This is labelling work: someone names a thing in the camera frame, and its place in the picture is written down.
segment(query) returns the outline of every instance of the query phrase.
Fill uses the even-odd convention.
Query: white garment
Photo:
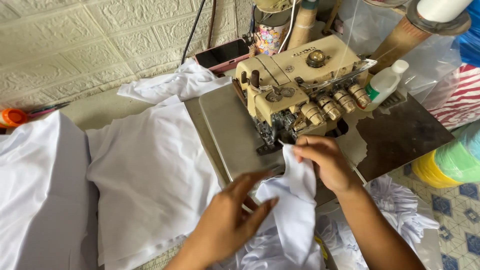
[[[431,210],[417,211],[419,199],[407,187],[396,184],[388,175],[371,182],[370,194],[390,225],[415,251],[424,229],[438,229],[439,223]],[[346,222],[336,221],[329,215],[317,219],[316,230],[330,250],[339,270],[367,270],[368,266],[360,252],[353,233]]]
[[[0,138],[0,269],[96,267],[85,133],[56,111]]]
[[[100,190],[98,264],[106,270],[133,269],[181,242],[220,191],[183,103],[86,132],[87,178]]]
[[[278,204],[257,234],[234,257],[213,270],[322,270],[320,246],[313,238],[316,180],[311,160],[298,163],[292,145],[283,146],[285,174],[263,181],[260,201],[278,196]]]
[[[190,58],[174,73],[123,84],[117,94],[158,104],[172,95],[178,95],[182,101],[196,98],[231,82],[230,76],[218,78]]]

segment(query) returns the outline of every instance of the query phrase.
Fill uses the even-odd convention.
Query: white brick wall
[[[75,100],[178,67],[201,0],[0,0],[0,109]],[[217,0],[213,45],[248,31],[251,0]],[[206,48],[206,0],[188,56]]]

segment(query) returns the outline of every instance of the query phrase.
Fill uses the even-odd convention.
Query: wrinkled white fabric
[[[220,191],[184,103],[87,130],[100,190],[98,264],[133,269],[191,233]]]
[[[117,94],[158,104],[172,95],[179,96],[182,101],[196,98],[231,82],[230,76],[218,78],[190,58],[174,73],[123,84]]]
[[[0,269],[96,267],[85,133],[56,111],[0,138]]]
[[[396,184],[388,175],[371,183],[370,195],[375,204],[397,232],[415,251],[424,229],[438,229],[431,209],[418,209],[419,199],[407,187]],[[328,215],[320,215],[316,230],[330,250],[339,270],[367,270],[353,233],[346,222],[338,222]]]
[[[316,180],[311,160],[298,163],[292,145],[284,145],[285,174],[263,181],[260,201],[280,200],[257,234],[234,257],[213,270],[323,270],[320,246],[313,238]]]

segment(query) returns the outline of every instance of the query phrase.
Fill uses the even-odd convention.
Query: phone case
[[[210,49],[207,49],[207,50],[204,50],[204,51],[208,51],[208,50],[211,50],[211,49],[214,49],[214,48],[223,46],[223,45],[225,45],[225,44],[228,44],[228,43],[230,43],[230,42],[237,41],[237,40],[239,40],[239,39],[245,41],[243,38],[238,38],[238,39],[235,39],[235,40],[233,40],[233,41],[229,41],[229,42],[227,42],[227,43],[224,43],[224,44],[222,44],[222,45],[218,45],[218,46],[216,46],[216,47],[213,47],[213,48],[210,48]],[[247,59],[248,57],[249,57],[249,53],[247,53],[247,54],[245,54],[245,55],[240,55],[240,56],[238,56],[238,57],[235,58],[235,59],[232,59],[232,60],[230,60],[230,61],[223,62],[223,63],[220,63],[220,64],[218,64],[218,65],[216,65],[216,66],[213,66],[213,67],[209,68],[209,70],[212,71],[212,72],[214,72],[214,73],[225,72],[225,71],[227,71],[227,70],[231,70],[231,69],[234,69],[234,68],[237,67],[238,62],[240,62],[240,61],[242,61],[242,60],[245,60],[245,59]],[[194,56],[194,58],[195,58],[195,61],[197,62],[197,64],[199,64],[196,55]]]

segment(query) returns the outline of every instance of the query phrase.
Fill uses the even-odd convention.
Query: plastic bottle
[[[26,113],[19,109],[4,109],[0,112],[0,127],[17,127],[26,123],[28,117]]]
[[[387,97],[392,94],[402,78],[403,72],[407,70],[408,63],[403,60],[397,60],[391,67],[387,67],[377,73],[365,86],[365,91],[372,100],[370,105],[361,110],[372,111],[378,107]]]

